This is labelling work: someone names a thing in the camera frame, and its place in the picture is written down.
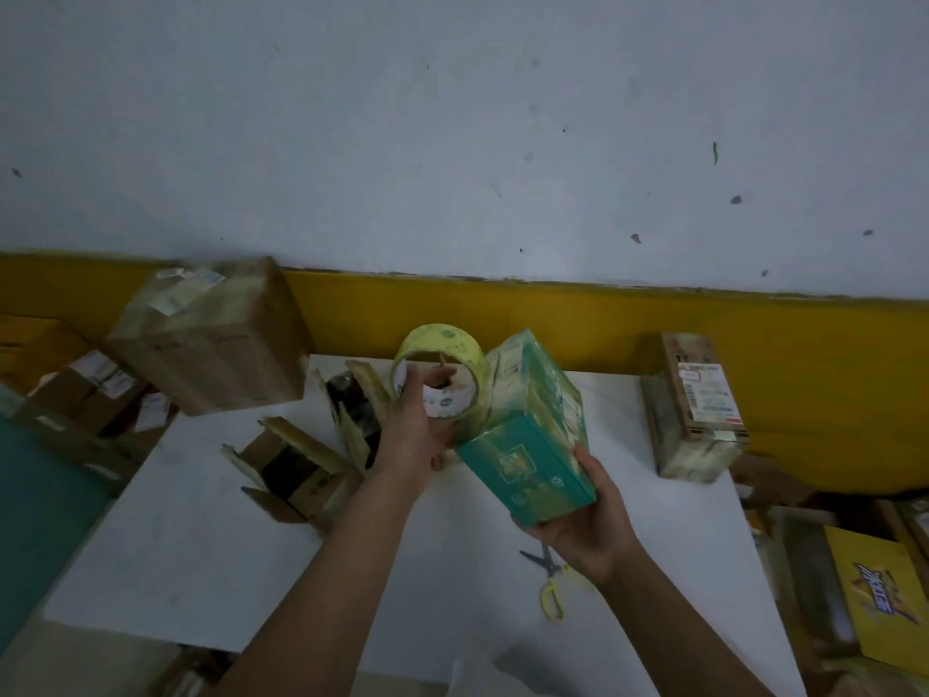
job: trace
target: yellow tape roll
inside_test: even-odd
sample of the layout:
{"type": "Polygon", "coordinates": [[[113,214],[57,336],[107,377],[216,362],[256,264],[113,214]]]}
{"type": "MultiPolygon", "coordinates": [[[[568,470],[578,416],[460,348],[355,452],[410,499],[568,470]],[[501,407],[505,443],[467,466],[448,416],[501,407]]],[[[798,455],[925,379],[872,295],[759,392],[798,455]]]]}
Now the yellow tape roll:
{"type": "Polygon", "coordinates": [[[458,418],[480,400],[486,385],[484,353],[478,341],[453,325],[421,325],[403,340],[390,370],[390,383],[400,395],[406,382],[409,360],[438,360],[439,355],[457,366],[446,388],[423,386],[423,404],[430,418],[458,418]]]}

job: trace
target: right hand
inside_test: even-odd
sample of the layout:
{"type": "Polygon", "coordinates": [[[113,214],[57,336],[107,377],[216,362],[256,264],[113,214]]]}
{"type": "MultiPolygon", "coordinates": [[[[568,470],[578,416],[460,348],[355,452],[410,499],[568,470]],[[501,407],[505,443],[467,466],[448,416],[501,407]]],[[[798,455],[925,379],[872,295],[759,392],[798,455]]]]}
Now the right hand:
{"type": "Polygon", "coordinates": [[[603,586],[620,565],[644,552],[626,513],[626,504],[600,461],[580,445],[575,457],[597,490],[597,501],[524,531],[553,547],[565,562],[595,586],[603,586]]]}

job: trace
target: yellow painted wainscoting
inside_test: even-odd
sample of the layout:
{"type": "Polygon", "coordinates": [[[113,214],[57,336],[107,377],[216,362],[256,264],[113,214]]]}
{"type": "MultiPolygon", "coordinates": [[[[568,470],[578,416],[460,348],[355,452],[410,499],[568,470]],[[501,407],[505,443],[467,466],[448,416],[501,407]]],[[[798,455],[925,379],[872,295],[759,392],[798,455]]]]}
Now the yellow painted wainscoting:
{"type": "MultiPolygon", "coordinates": [[[[102,340],[156,265],[0,256],[0,312],[63,318],[102,340]]],[[[655,334],[711,335],[752,435],[839,492],[929,486],[929,303],[288,271],[317,351],[393,357],[448,322],[484,349],[532,328],[569,370],[645,374],[655,334]]]]}

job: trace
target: white tabletop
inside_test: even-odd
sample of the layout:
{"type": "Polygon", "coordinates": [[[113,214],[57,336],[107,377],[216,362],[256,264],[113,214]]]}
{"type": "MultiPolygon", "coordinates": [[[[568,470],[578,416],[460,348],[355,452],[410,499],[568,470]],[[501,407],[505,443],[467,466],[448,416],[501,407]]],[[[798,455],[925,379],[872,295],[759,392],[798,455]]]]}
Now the white tabletop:
{"type": "MultiPolygon", "coordinates": [[[[385,374],[388,361],[371,360],[385,374]]],[[[328,378],[343,358],[314,355],[328,378]]],[[[805,691],[728,475],[711,486],[660,479],[636,378],[570,373],[591,452],[617,482],[636,533],[681,592],[777,695],[805,691]]],[[[343,450],[319,391],[262,409],[179,415],[62,578],[45,618],[240,652],[319,547],[306,525],[271,520],[219,454],[284,415],[343,450]]],[[[558,578],[567,620],[546,621],[544,572],[524,535],[464,465],[433,475],[413,508],[361,670],[448,681],[476,641],[529,687],[564,695],[656,695],[603,600],[558,578]]]]}

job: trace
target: teal product box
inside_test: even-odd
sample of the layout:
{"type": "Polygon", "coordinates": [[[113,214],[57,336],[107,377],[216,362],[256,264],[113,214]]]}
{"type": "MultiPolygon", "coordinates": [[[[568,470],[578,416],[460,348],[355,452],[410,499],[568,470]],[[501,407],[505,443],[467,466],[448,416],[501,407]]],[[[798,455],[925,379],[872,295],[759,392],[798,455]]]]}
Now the teal product box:
{"type": "Polygon", "coordinates": [[[578,443],[587,448],[581,392],[529,330],[494,349],[487,364],[486,417],[458,456],[524,526],[596,501],[573,453],[578,443]]]}

